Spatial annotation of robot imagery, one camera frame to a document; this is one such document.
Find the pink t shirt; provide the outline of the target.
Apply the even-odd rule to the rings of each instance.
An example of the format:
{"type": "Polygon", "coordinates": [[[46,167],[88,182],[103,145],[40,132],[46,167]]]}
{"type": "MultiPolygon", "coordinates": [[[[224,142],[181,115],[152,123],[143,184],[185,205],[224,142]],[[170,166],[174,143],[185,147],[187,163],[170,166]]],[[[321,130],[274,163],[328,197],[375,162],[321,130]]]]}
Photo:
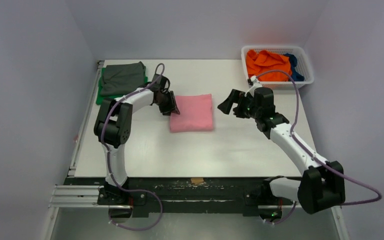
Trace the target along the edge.
{"type": "Polygon", "coordinates": [[[214,130],[213,100],[211,94],[175,97],[180,114],[171,114],[172,133],[208,132],[214,130]]]}

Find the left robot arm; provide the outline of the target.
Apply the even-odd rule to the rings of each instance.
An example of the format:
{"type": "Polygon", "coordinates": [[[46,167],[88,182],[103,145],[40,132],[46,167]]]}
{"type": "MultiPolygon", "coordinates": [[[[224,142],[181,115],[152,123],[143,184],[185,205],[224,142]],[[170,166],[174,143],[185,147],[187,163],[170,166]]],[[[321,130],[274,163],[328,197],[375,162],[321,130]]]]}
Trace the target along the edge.
{"type": "Polygon", "coordinates": [[[157,105],[163,116],[179,115],[175,95],[170,90],[170,80],[162,74],[155,74],[151,82],[140,85],[133,92],[122,97],[105,98],[98,112],[93,132],[98,137],[105,154],[105,190],[109,186],[109,197],[118,205],[126,203],[131,193],[149,193],[145,189],[127,189],[125,167],[125,145],[131,135],[133,114],[138,110],[157,105]]]}

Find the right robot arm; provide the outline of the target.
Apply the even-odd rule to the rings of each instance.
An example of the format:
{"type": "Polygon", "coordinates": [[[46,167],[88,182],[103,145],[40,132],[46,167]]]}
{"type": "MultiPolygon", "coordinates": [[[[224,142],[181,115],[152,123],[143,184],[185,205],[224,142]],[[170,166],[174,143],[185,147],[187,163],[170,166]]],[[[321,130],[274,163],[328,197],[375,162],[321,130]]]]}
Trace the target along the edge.
{"type": "Polygon", "coordinates": [[[317,157],[315,151],[294,133],[293,125],[276,111],[274,92],[257,87],[251,92],[233,89],[217,107],[223,114],[253,119],[257,129],[279,146],[302,174],[300,180],[275,176],[263,182],[260,196],[268,204],[279,198],[299,203],[308,214],[314,214],[346,200],[343,166],[317,157]]]}

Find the white plastic basket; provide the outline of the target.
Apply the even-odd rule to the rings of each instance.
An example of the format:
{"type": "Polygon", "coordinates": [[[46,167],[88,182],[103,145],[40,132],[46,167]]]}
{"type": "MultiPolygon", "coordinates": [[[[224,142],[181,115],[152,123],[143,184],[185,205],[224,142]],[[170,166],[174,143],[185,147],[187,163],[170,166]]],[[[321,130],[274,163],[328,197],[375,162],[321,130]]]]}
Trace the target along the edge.
{"type": "Polygon", "coordinates": [[[309,58],[305,51],[299,47],[299,46],[292,46],[292,45],[247,45],[242,47],[241,49],[241,61],[242,61],[242,68],[244,71],[245,79],[248,80],[250,77],[248,77],[247,69],[246,69],[246,54],[249,50],[254,50],[257,53],[265,50],[272,53],[284,55],[286,53],[293,54],[296,56],[298,64],[297,64],[297,71],[305,77],[305,81],[294,81],[288,73],[281,71],[281,70],[270,70],[267,72],[264,72],[257,76],[259,77],[272,73],[272,72],[280,72],[282,74],[285,74],[289,81],[260,81],[261,85],[267,88],[271,89],[282,89],[282,90],[293,90],[294,86],[296,85],[297,88],[300,88],[304,85],[311,84],[314,81],[314,74],[313,69],[311,67],[309,58]]]}

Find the folded grey t shirt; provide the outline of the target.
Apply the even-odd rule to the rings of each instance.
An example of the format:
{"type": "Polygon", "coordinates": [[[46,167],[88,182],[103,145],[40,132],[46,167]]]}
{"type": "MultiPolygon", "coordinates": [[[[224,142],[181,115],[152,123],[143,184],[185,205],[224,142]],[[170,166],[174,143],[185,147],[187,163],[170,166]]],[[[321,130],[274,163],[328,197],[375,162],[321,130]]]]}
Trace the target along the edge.
{"type": "Polygon", "coordinates": [[[139,61],[130,64],[107,65],[101,75],[103,97],[123,96],[145,83],[146,67],[139,61]]]}

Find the orange t shirt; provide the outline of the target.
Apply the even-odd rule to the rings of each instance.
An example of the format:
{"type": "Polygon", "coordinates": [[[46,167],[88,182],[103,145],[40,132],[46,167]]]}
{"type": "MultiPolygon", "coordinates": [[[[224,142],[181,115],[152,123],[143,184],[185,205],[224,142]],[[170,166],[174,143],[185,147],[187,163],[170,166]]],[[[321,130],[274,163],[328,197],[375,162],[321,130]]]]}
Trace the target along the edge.
{"type": "MultiPolygon", "coordinates": [[[[245,65],[249,78],[272,70],[280,70],[292,75],[289,57],[267,50],[257,53],[250,49],[245,56],[245,65]]],[[[260,76],[258,80],[260,82],[288,82],[289,78],[285,74],[275,71],[260,76]]]]}

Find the blue t shirt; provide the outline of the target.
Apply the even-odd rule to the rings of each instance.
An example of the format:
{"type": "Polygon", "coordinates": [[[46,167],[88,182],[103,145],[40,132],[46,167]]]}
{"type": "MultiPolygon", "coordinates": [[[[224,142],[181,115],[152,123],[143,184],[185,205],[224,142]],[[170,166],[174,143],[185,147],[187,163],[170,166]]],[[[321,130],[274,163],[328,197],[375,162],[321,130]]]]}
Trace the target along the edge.
{"type": "Polygon", "coordinates": [[[298,59],[296,58],[296,56],[290,53],[285,53],[284,56],[288,57],[290,63],[291,78],[295,82],[304,82],[305,77],[297,71],[298,59]]]}

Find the folded green t shirt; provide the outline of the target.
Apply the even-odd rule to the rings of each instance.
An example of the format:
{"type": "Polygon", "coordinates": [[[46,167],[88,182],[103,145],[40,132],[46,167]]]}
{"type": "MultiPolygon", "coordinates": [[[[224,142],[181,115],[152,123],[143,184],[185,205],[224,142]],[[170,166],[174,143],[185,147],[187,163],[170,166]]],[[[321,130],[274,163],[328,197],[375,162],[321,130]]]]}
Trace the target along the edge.
{"type": "MultiPolygon", "coordinates": [[[[102,101],[104,98],[111,98],[111,99],[116,99],[116,98],[120,98],[120,97],[123,97],[124,95],[111,95],[111,96],[102,96],[101,95],[101,92],[102,92],[102,89],[103,89],[103,76],[104,76],[104,73],[106,71],[106,67],[103,67],[101,69],[101,72],[100,72],[100,75],[99,75],[99,79],[98,79],[98,85],[97,85],[97,94],[96,94],[96,100],[95,100],[95,104],[96,105],[101,105],[102,104],[102,101]]],[[[147,83],[148,82],[148,77],[144,76],[144,80],[143,82],[141,83],[147,83]]]]}

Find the brown tape piece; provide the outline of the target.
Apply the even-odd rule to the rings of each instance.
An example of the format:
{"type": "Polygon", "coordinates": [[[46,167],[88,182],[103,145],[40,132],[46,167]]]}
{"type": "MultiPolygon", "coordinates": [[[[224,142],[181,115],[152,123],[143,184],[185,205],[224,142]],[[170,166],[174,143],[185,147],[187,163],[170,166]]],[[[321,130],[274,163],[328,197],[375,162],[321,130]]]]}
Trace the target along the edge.
{"type": "Polygon", "coordinates": [[[192,177],[190,179],[190,182],[192,185],[200,185],[200,184],[203,184],[205,180],[203,177],[192,177]]]}

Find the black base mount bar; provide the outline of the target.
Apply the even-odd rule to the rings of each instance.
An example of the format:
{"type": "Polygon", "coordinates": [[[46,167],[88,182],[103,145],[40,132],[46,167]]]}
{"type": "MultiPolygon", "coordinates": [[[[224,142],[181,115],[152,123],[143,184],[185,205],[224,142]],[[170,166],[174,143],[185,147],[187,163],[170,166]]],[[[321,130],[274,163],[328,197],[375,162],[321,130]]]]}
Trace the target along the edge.
{"type": "Polygon", "coordinates": [[[92,205],[108,208],[115,218],[146,218],[151,213],[241,214],[244,217],[279,219],[284,206],[293,201],[264,197],[264,177],[204,177],[192,185],[188,177],[130,177],[124,188],[152,192],[121,192],[103,177],[67,177],[63,184],[76,190],[92,187],[92,205]]]}

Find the aluminium frame rail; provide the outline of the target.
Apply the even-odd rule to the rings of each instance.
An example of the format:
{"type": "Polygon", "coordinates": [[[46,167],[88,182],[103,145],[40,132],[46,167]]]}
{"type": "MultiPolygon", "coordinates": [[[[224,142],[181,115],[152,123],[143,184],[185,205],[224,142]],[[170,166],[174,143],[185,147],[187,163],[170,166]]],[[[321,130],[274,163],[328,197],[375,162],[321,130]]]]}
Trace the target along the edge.
{"type": "MultiPolygon", "coordinates": [[[[105,178],[103,146],[94,134],[99,113],[92,92],[67,178],[105,178]]],[[[171,133],[169,117],[154,104],[136,111],[125,144],[128,178],[265,178],[302,174],[284,151],[256,128],[252,119],[213,111],[209,132],[171,133]]],[[[308,214],[294,201],[279,219],[221,213],[150,213],[113,217],[93,206],[90,186],[57,185],[50,208],[47,240],[347,240],[338,206],[308,214]]]]}

